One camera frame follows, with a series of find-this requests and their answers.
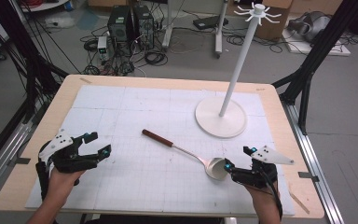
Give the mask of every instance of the hand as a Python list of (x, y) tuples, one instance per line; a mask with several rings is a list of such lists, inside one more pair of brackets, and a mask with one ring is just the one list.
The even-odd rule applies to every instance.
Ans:
[[(278, 183), (274, 182), (274, 188), (278, 192)], [(257, 189), (253, 186), (245, 186), (252, 196), (255, 212), (260, 220), (260, 224), (281, 223), (278, 207), (275, 198), (269, 188)]]
[(53, 168), (48, 182), (48, 194), (40, 207), (27, 221), (28, 224), (52, 223), (74, 187), (75, 181), (86, 171), (72, 174), (60, 173)]
[(48, 194), (45, 200), (54, 200), (63, 206), (74, 187), (75, 181), (86, 171), (79, 171), (72, 174), (60, 173), (55, 167), (51, 171), (48, 182)]

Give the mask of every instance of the white paper sheet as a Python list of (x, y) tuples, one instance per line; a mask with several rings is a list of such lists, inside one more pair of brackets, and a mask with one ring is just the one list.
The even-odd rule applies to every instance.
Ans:
[[(83, 145), (81, 154), (95, 153), (108, 144), (112, 154), (82, 175), (64, 208), (237, 217), (254, 214), (249, 193), (229, 175), (224, 181), (213, 180), (197, 159), (142, 135), (142, 129), (147, 129), (203, 159), (228, 158), (237, 167), (250, 169), (251, 158), (243, 153), (243, 146), (274, 148), (260, 98), (234, 92), (231, 99), (246, 111), (248, 124), (240, 135), (219, 139), (205, 133), (195, 119), (197, 104), (216, 95), (225, 93), (83, 86), (62, 128), (73, 137), (98, 132), (99, 138)], [(293, 215), (284, 173), (277, 167), (283, 213)], [(26, 207), (40, 203), (36, 181)]]

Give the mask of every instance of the metal spoon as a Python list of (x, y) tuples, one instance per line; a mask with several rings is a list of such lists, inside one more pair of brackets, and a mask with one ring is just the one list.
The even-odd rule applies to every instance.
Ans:
[(187, 153), (190, 156), (193, 156), (195, 158), (197, 158), (200, 162), (202, 162), (202, 164), (205, 167), (205, 172), (208, 176), (210, 176), (213, 179), (216, 180), (223, 180), (226, 175), (227, 172), (224, 169), (224, 166), (226, 165), (225, 159), (224, 158), (213, 158), (211, 160), (204, 160), (196, 155), (194, 155), (193, 153), (186, 151), (184, 149), (182, 149), (181, 147), (176, 146), (173, 142), (168, 141), (167, 139), (156, 135), (155, 133), (151, 133), (150, 131), (143, 129), (142, 133), (162, 144), (164, 144), (167, 147), (176, 147), (177, 149)]

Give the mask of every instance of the computer tower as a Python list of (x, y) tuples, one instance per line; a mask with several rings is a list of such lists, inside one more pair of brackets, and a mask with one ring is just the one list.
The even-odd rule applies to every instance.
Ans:
[(134, 40), (130, 6), (113, 6), (107, 28), (112, 37), (113, 46), (116, 42), (126, 42), (130, 45)]
[(154, 18), (147, 6), (133, 7), (135, 38), (139, 38), (138, 43), (141, 49), (154, 48)]

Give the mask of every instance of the gray floor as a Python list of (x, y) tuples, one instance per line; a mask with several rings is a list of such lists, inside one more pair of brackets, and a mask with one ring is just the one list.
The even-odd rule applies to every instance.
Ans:
[[(87, 52), (79, 38), (90, 35), (102, 27), (107, 19), (102, 12), (85, 7), (71, 12), (76, 26), (51, 34), (81, 71), (87, 65)], [(192, 15), (175, 21), (175, 26), (190, 26)], [(242, 28), (238, 19), (229, 19), (228, 28)], [(70, 73), (77, 73), (51, 41), (46, 40), (53, 62)], [(281, 53), (269, 47), (252, 43), (239, 78), (240, 82), (272, 83), (295, 72), (305, 55), (289, 53), (281, 44)], [(312, 80), (307, 130), (310, 141), (323, 168), (328, 185), (333, 192), (345, 223), (358, 223), (358, 45), (346, 46), (350, 57), (328, 56)], [(223, 43), (223, 54), (216, 59), (213, 54), (214, 37), (195, 35), (184, 30), (174, 30), (168, 62), (163, 66), (143, 66), (149, 78), (182, 78), (229, 81), (240, 52), (239, 46)], [(144, 77), (140, 70), (129, 76)], [(24, 100), (24, 89), (11, 60), (0, 61), (0, 132)], [(0, 188), (10, 173), (10, 167), (0, 178)], [(24, 223), (29, 213), (0, 212), (0, 223)], [(79, 214), (62, 214), (61, 223), (78, 223)], [(253, 218), (240, 218), (239, 223), (257, 223)], [(328, 223), (327, 220), (292, 220), (284, 223)]]

